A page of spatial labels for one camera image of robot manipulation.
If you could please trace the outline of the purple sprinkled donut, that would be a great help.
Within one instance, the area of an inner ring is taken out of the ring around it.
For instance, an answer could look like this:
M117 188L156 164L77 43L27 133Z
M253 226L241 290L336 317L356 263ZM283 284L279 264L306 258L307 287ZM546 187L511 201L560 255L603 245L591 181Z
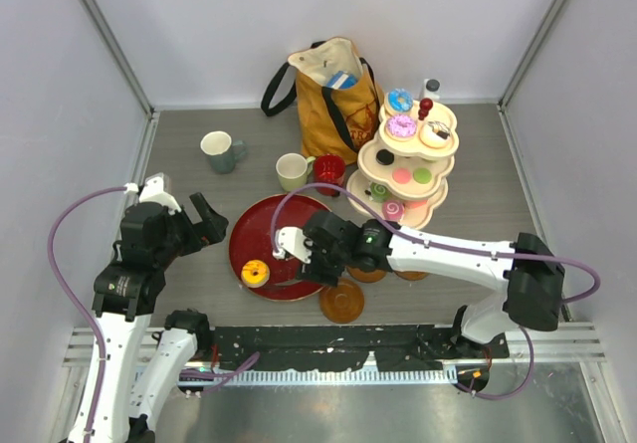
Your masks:
M409 115L396 114L387 120L385 129L391 139L407 141L417 134L418 124Z

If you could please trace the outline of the green macaron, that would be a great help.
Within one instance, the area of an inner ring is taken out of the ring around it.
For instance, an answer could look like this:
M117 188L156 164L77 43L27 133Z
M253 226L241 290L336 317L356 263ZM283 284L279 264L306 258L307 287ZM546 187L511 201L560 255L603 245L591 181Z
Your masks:
M412 172L412 177L418 184L428 184L432 180L432 173L429 169L421 167Z

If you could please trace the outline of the blue frosted donut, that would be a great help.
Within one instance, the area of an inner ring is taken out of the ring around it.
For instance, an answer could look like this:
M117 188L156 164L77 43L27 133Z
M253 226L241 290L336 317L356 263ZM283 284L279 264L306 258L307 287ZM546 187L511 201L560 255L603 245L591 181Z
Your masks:
M411 113L413 108L412 96L405 89L393 89L386 96L385 107L391 115Z

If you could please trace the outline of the pink swirl roll cake front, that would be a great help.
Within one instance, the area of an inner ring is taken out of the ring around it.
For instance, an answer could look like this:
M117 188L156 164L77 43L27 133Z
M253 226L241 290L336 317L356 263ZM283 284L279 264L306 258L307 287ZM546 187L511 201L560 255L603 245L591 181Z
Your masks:
M404 213L404 204L399 200L388 199L382 203L382 215L387 221L399 222Z

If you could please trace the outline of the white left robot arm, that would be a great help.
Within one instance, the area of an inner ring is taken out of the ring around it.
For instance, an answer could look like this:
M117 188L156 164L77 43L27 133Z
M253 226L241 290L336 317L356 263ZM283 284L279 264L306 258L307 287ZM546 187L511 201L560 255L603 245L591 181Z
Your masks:
M94 281L91 365L68 441L154 441L159 413L181 370L211 352L207 316L175 311L145 371L136 371L167 268L226 236L227 219L202 194L192 194L190 201L200 216L197 223L165 198L139 200L125 210L113 259Z

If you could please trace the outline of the red ceramic mug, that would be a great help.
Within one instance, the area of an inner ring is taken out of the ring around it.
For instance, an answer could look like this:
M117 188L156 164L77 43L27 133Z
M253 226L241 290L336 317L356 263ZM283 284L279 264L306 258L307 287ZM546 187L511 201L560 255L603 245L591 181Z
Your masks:
M314 162L314 181L341 187L344 182L346 164L334 154L318 157Z

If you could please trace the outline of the chocolate white frosted donut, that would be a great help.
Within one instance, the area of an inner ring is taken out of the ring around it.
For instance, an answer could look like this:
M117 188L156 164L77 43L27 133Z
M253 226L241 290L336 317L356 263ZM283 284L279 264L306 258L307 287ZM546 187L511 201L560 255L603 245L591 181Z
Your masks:
M424 121L419 138L421 142L433 149L442 149L449 146L452 142L451 131L449 127L438 120Z

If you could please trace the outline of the black sandwich cookie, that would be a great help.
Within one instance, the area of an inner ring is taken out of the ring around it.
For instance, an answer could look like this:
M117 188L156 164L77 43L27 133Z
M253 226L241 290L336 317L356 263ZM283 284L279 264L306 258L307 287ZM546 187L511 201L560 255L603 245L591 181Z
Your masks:
M389 166L394 162L394 154L387 149L380 149L375 155L376 161L383 166Z

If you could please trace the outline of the pink sandwich cookie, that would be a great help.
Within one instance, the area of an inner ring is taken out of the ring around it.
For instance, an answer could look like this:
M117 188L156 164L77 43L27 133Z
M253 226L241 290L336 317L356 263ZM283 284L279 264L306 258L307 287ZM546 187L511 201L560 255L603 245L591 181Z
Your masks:
M411 172L406 168L396 168L392 172L392 179L400 185L408 184L412 178Z

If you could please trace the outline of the green swirl roll cake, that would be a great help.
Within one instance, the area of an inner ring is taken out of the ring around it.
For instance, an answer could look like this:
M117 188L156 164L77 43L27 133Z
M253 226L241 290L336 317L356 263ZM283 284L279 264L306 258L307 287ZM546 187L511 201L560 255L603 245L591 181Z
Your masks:
M366 193L373 202L383 203L392 197L388 188L379 183L370 183Z

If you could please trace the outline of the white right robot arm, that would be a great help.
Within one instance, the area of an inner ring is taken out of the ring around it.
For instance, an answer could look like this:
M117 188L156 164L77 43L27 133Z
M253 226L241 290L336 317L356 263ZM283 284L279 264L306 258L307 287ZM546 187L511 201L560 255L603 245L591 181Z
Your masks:
M278 231L277 246L300 261L301 279L324 285L335 285L352 268L427 273L489 289L484 300L456 314L450 345L461 356L518 326L538 332L558 327L565 271L534 234L514 242L471 241L374 219L357 226L318 211L303 227Z

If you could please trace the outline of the yellow frosted donut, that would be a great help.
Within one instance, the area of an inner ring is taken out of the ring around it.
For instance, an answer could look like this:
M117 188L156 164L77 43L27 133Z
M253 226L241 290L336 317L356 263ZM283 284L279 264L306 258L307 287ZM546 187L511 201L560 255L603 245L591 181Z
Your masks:
M247 288L261 288L270 280L270 268L262 260L250 260L243 265L240 278Z

